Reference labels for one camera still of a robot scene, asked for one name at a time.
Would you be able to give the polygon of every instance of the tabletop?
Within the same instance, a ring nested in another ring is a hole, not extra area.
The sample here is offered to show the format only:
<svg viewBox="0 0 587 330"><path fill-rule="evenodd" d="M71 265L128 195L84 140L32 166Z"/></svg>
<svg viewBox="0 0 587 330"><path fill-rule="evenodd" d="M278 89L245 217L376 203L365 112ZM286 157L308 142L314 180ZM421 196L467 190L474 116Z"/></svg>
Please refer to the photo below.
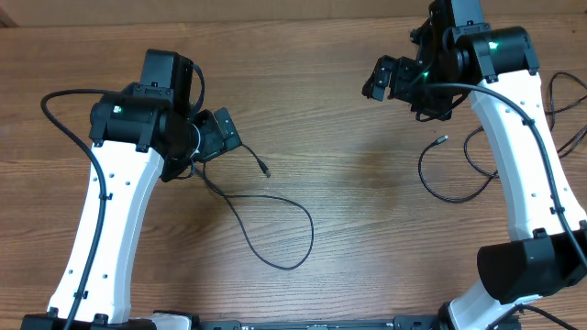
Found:
<svg viewBox="0 0 587 330"><path fill-rule="evenodd" d="M133 315L170 309L203 320L247 322L378 319L435 314L478 278L476 253L508 241L504 196L495 181L475 200L447 204L422 186L462 196L484 178L462 154L479 120L468 102L448 122L417 123L409 105L360 91L384 54L414 57L408 30L424 17L0 29L0 327L41 313L69 258L87 188L89 160L41 113L39 101L71 88L121 90L140 77L147 49L173 50L204 71L204 106L226 107L270 179L240 148L212 161L226 192L290 198L312 214L314 250L300 268L272 269L249 250L224 201L197 179L158 182L145 215L132 280ZM587 78L586 15L488 16L494 28L528 30L546 84L557 71ZM198 93L194 80L193 94ZM564 105L584 95L566 80ZM78 136L97 96L67 96L50 110ZM560 146L587 122L585 105L559 115ZM494 171L486 138L471 155ZM587 150L562 161L587 204ZM252 244L293 265L310 243L305 215L283 203L235 201ZM584 283L537 303L587 327ZM528 329L551 328L527 314Z"/></svg>

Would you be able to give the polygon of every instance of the cable connector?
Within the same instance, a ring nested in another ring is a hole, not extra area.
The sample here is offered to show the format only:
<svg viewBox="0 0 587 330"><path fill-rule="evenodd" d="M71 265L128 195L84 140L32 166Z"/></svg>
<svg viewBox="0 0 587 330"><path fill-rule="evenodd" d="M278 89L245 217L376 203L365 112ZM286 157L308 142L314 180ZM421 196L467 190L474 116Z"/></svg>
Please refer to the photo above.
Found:
<svg viewBox="0 0 587 330"><path fill-rule="evenodd" d="M437 140L436 140L436 141L434 141L434 143L435 143L436 145L443 144L443 143L445 143L445 142L446 142L448 139L449 139L449 136L443 136L443 137L439 137L439 138L437 138Z"/></svg>
<svg viewBox="0 0 587 330"><path fill-rule="evenodd" d="M257 159L257 163L259 164L260 170L263 171L263 174L265 174L267 178L270 178L271 172L269 171L267 165L265 165L265 163L261 159Z"/></svg>

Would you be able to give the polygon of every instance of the wood grain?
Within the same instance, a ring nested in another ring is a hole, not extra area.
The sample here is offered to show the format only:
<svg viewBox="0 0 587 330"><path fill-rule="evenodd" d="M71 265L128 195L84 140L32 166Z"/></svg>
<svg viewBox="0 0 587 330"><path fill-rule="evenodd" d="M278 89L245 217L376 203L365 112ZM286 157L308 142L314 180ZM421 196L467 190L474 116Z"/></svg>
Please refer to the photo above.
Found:
<svg viewBox="0 0 587 330"><path fill-rule="evenodd" d="M20 27L426 16L432 0L0 0ZM486 15L581 14L584 0L481 0Z"/></svg>
<svg viewBox="0 0 587 330"><path fill-rule="evenodd" d="M587 18L492 16L496 28L528 29L543 80L566 70L587 77ZM447 123L417 123L407 104L364 99L360 88L383 54L413 56L407 31L420 18L205 23L0 30L0 327L43 311L72 248L89 161L39 109L67 88L119 90L140 76L149 48L197 61L205 107L227 107L243 140L271 167L236 150L210 164L226 191L270 193L304 204L316 224L315 248L295 271L271 269L247 248L223 201L197 179L158 182L138 244L133 314L184 310L205 320L348 320L432 314L477 278L479 247L508 239L499 182L464 205L430 196L417 177L423 147L435 189L464 195L484 178L467 166L462 140L479 125L468 104ZM582 96L556 85L557 104ZM80 136L96 97L51 101ZM585 105L559 115L560 145L587 122ZM484 137L471 154L494 168ZM571 188L587 204L587 153L563 161ZM466 181L458 181L465 175ZM309 244L304 214L287 205L236 201L249 236L267 259L292 265ZM585 285L538 303L587 327ZM530 329L551 328L532 314Z"/></svg>

